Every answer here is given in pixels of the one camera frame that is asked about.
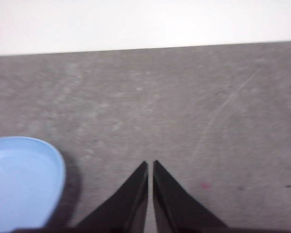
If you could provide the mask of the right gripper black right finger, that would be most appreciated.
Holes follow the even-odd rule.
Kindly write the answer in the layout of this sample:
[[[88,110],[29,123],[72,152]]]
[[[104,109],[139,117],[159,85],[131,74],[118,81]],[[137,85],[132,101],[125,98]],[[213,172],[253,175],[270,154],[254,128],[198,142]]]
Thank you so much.
[[[195,200],[158,160],[153,162],[153,203],[160,233],[229,231],[229,227]]]

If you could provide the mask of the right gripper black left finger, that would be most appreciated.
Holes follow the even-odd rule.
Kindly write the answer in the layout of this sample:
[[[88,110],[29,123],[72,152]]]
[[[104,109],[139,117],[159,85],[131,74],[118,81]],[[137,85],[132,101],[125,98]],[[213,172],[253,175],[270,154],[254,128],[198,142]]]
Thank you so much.
[[[143,161],[119,189],[76,225],[79,233],[142,233],[148,202],[148,164]]]

